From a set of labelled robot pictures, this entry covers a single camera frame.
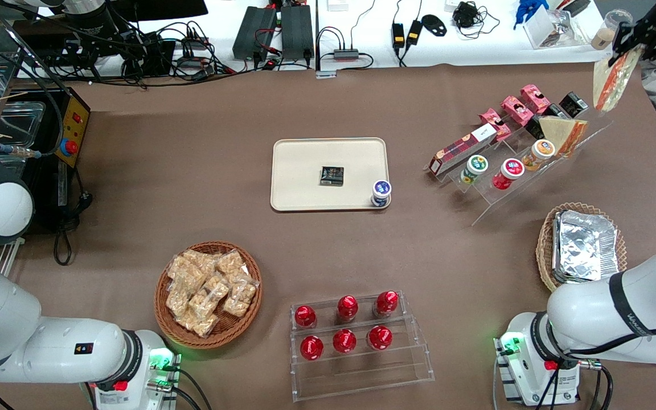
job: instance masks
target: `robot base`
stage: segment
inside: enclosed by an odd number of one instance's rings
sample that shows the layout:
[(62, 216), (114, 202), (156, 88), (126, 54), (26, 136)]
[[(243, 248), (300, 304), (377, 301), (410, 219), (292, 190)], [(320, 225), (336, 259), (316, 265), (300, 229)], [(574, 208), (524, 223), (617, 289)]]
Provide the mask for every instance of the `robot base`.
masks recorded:
[(171, 395), (169, 392), (147, 389), (146, 384), (171, 381), (169, 372), (154, 369), (153, 366), (174, 365), (174, 353), (164, 345), (162, 338), (151, 330), (136, 330), (136, 335), (143, 345), (138, 371), (125, 390), (104, 392), (98, 388), (94, 389), (96, 407), (99, 410), (160, 410), (164, 397)]
[[(530, 312), (518, 314), (510, 321), (507, 332), (500, 337), (500, 340), (495, 339), (495, 346), (499, 349), (496, 352), (497, 355), (500, 351), (508, 348), (515, 350), (513, 355), (500, 356), (498, 359), (501, 374), (505, 373), (504, 368), (507, 368), (510, 374), (510, 380), (503, 378), (505, 397), (510, 401), (520, 399), (523, 404), (533, 406), (541, 400), (543, 391), (555, 371), (554, 368), (550, 370), (546, 368), (545, 361), (536, 352), (533, 345), (531, 322), (535, 316), (536, 314)], [(576, 402), (578, 400), (579, 367), (558, 371), (555, 400), (553, 386), (551, 384), (543, 399), (543, 405), (550, 405), (552, 401), (555, 404)]]

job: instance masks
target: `aluminum foil container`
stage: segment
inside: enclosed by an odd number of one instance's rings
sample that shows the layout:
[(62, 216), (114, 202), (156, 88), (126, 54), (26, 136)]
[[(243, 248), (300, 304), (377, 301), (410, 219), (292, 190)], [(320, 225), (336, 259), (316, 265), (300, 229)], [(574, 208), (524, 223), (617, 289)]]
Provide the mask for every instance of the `aluminum foil container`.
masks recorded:
[(619, 272), (617, 230), (607, 218), (561, 211), (553, 231), (553, 275), (558, 282), (588, 282)]

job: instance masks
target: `blue glove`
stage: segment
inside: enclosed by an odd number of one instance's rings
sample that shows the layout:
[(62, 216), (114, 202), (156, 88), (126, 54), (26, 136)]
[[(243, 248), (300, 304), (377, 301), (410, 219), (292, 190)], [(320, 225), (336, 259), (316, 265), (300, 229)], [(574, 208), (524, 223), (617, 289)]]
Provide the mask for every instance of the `blue glove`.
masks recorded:
[(515, 13), (515, 26), (523, 23), (523, 17), (526, 18), (526, 21), (530, 20), (541, 6), (548, 10), (546, 0), (520, 0), (520, 6), (518, 6), (518, 11)]

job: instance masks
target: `yellow control panel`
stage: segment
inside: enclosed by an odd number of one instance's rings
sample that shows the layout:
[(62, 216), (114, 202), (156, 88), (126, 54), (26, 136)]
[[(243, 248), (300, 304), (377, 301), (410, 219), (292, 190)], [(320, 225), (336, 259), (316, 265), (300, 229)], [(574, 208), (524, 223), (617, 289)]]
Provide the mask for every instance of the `yellow control panel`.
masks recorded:
[(68, 166), (75, 168), (80, 145), (83, 143), (85, 128), (91, 114), (75, 97), (70, 98), (63, 117), (63, 144), (57, 148), (56, 155)]

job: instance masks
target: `brown table surface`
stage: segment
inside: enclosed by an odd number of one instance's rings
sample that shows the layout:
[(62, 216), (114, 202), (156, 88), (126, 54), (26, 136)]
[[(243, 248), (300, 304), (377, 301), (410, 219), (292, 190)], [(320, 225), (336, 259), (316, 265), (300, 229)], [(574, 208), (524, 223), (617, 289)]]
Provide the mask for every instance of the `brown table surface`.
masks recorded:
[[(215, 410), (491, 408), (492, 337), (516, 314), (544, 310), (549, 296), (534, 249), (550, 208), (585, 202), (607, 212), (630, 267), (656, 253), (656, 114), (638, 73), (606, 133), (474, 228), (484, 200), (440, 189), (422, 172), (476, 127), (477, 113), (528, 83), (552, 101), (568, 91), (591, 101), (589, 64), (441, 65), (334, 80), (260, 72), (148, 91), (78, 85), (94, 111), (80, 172), (95, 201), (71, 234), (75, 262), (56, 265), (52, 236), (30, 236), (11, 277), (44, 315), (158, 331), (153, 290), (164, 265), (191, 244), (232, 241), (262, 270), (260, 314), (227, 347), (182, 350)], [(386, 141), (393, 194), (385, 212), (271, 209), (275, 141), (356, 136)], [(406, 292), (437, 380), (293, 404), (289, 306), (387, 289)], [(612, 408), (656, 408), (656, 366), (606, 365)], [(582, 377), (581, 402), (565, 408), (588, 407), (594, 376)], [(0, 394), (20, 410), (88, 408), (73, 384), (0, 384)]]

